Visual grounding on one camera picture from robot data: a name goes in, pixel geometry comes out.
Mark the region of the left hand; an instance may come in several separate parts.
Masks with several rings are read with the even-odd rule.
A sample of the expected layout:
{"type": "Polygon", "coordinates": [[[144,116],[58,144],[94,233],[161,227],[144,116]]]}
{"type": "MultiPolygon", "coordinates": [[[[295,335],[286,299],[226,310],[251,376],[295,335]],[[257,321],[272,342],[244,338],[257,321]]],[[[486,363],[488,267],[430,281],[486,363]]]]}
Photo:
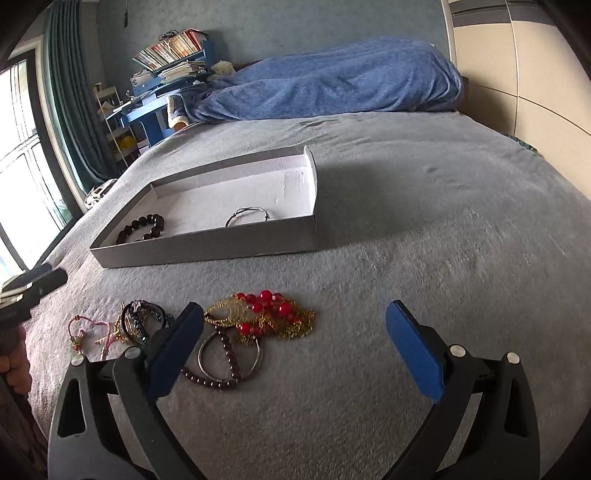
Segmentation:
{"type": "Polygon", "coordinates": [[[0,372],[7,384],[17,394],[26,395],[31,390],[32,378],[27,358],[26,344],[20,339],[9,355],[0,356],[0,372]]]}

